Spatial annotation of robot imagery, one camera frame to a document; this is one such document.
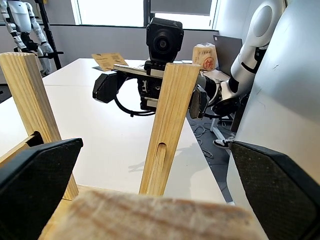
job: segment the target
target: black rubber pad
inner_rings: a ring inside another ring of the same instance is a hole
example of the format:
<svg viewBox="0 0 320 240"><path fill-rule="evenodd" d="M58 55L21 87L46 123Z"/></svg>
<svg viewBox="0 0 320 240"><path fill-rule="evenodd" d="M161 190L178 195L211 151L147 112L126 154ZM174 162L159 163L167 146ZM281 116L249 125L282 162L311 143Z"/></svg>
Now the black rubber pad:
<svg viewBox="0 0 320 240"><path fill-rule="evenodd" d="M246 197L269 239L319 231L320 186L287 155L243 142L231 146Z"/></svg>
<svg viewBox="0 0 320 240"><path fill-rule="evenodd" d="M0 239L36 240L64 195L81 138L22 151L0 168Z"/></svg>

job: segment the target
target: wooden plank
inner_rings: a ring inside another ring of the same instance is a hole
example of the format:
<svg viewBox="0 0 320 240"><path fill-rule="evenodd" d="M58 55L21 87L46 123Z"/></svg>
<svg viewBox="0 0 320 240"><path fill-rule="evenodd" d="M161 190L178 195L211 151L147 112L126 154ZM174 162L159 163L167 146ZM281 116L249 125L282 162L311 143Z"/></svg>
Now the wooden plank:
<svg viewBox="0 0 320 240"><path fill-rule="evenodd" d="M38 131L44 143L61 140L35 55L1 53L0 65L28 135ZM63 198L72 200L77 194L72 174Z"/></svg>
<svg viewBox="0 0 320 240"><path fill-rule="evenodd" d="M140 194L164 194L199 69L195 64L168 63L165 67Z"/></svg>
<svg viewBox="0 0 320 240"><path fill-rule="evenodd" d="M2 168L3 165L5 165L9 161L11 161L18 153L20 153L21 151L29 148L29 145L28 145L27 142L30 139L32 139L33 137L34 137L33 135L28 136L25 140L23 140L18 145L16 145L14 148L9 150L5 155L1 156L0 157L0 168Z"/></svg>
<svg viewBox="0 0 320 240"><path fill-rule="evenodd" d="M253 216L213 204L114 191L72 201L52 240L260 240Z"/></svg>
<svg viewBox="0 0 320 240"><path fill-rule="evenodd" d="M84 186L84 185L77 185L79 190L79 195L86 193L88 191L110 191L108 189L100 188L100 187L93 187L93 186ZM50 220L43 228L42 233L38 240L50 240L52 238L53 232L56 230L59 223L62 221L63 217L67 214L72 201L62 199L57 206L56 210L54 211L53 215L51 216Z"/></svg>

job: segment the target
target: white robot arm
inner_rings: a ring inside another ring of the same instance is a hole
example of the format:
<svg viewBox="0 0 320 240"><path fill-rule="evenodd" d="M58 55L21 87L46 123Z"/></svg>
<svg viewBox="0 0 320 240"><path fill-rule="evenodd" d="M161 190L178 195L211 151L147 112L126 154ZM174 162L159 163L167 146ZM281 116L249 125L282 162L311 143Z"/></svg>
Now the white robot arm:
<svg viewBox="0 0 320 240"><path fill-rule="evenodd" d="M219 116L237 110L240 98L250 92L277 23L286 8L284 0L266 0L254 12L246 40L231 66L228 81L220 84L209 105Z"/></svg>
<svg viewBox="0 0 320 240"><path fill-rule="evenodd" d="M38 49L37 49L38 56L42 57L46 54L53 53L54 52L53 49L51 48L50 44L47 42L47 39L46 39L44 33L42 32L42 29L41 29L39 23L36 20L32 5L28 2L25 2L25 5L28 10L31 27L32 27L36 37L38 38L39 42L41 43L41 45L38 46ZM45 76L49 75L52 72L50 60L48 58L39 58L39 60L41 62L42 68L43 68L42 74Z"/></svg>

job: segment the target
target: robot wrist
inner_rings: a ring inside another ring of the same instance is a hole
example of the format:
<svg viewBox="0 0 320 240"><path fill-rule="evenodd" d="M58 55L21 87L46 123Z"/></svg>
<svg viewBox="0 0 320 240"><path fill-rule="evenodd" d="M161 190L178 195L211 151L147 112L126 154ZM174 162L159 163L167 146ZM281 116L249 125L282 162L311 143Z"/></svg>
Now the robot wrist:
<svg viewBox="0 0 320 240"><path fill-rule="evenodd" d="M23 53L29 53L29 54L32 54L32 52L28 49L28 48L22 48L21 49L21 51L23 52Z"/></svg>

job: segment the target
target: sneaker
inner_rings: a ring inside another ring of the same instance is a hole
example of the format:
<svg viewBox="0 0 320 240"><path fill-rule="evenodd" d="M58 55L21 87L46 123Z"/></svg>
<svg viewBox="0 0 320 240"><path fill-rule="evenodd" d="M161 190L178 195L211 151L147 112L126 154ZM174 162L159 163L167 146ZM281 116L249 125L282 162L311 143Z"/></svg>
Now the sneaker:
<svg viewBox="0 0 320 240"><path fill-rule="evenodd" d="M229 149L231 144L234 142L234 136L231 136L227 139L216 139L213 141L213 145L220 149Z"/></svg>

